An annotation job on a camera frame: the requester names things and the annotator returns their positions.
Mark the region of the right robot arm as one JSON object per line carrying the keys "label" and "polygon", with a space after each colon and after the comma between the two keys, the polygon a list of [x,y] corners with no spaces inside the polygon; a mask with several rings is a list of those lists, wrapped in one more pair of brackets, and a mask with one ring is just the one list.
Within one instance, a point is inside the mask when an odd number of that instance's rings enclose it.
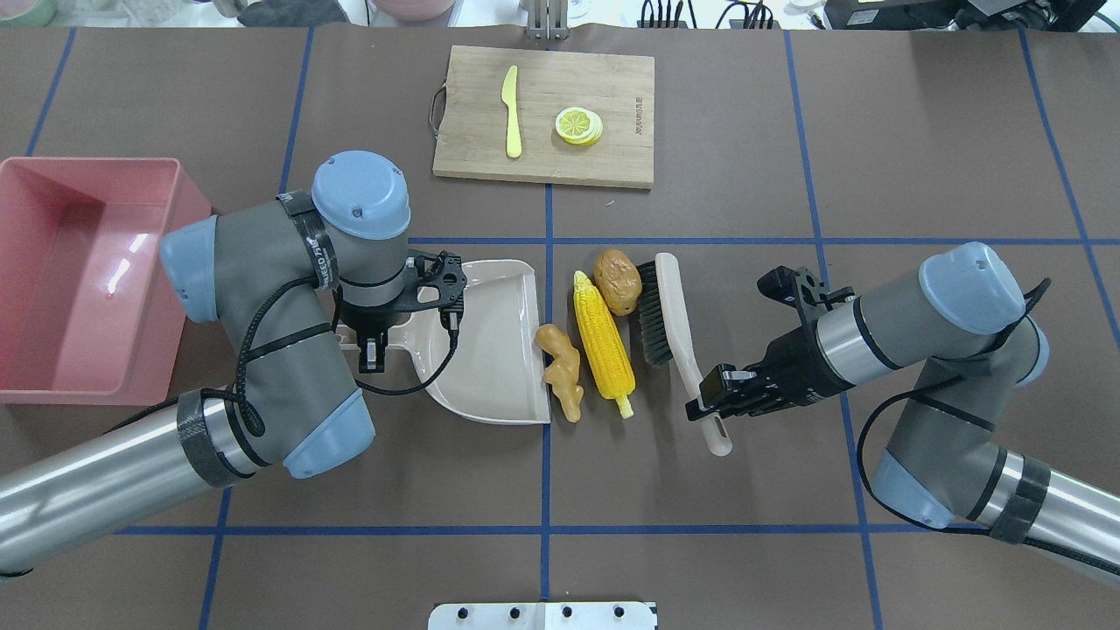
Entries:
{"label": "right robot arm", "polygon": [[759,417],[819,404],[914,364],[857,436],[872,501],[916,528],[1026,546],[1117,581],[1117,497],[999,445],[1012,391],[1040,376],[1049,345],[991,247],[968,242],[864,295],[828,291],[805,268],[760,276],[760,295],[797,312],[760,361],[717,364],[687,404],[691,420]]}

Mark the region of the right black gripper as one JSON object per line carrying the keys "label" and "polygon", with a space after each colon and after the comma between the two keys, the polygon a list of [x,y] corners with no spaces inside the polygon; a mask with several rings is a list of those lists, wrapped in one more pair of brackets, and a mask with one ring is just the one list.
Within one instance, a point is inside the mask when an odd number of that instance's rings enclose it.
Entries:
{"label": "right black gripper", "polygon": [[796,328],[774,339],[760,362],[746,368],[715,365],[685,404],[689,421],[740,417],[808,407],[832,397],[832,372],[816,331]]}

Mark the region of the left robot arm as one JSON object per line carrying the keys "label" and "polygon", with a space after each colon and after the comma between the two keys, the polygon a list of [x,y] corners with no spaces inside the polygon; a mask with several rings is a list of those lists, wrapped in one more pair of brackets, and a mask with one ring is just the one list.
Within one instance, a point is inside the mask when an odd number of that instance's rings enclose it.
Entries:
{"label": "left robot arm", "polygon": [[185,315],[220,323],[235,348],[233,383],[4,475],[3,580],[272,464],[307,479],[368,450],[375,424],[319,293],[340,288],[360,312],[395,299],[410,220],[396,164],[347,150],[308,191],[164,237]]}

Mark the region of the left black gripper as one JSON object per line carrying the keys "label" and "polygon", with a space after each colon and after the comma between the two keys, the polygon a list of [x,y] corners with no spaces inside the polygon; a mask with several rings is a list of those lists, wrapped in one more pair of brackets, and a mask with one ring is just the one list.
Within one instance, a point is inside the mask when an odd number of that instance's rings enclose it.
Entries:
{"label": "left black gripper", "polygon": [[379,336],[407,319],[407,306],[412,298],[407,294],[376,306],[361,306],[349,302],[343,291],[336,294],[336,332],[356,348],[360,374],[381,372]]}

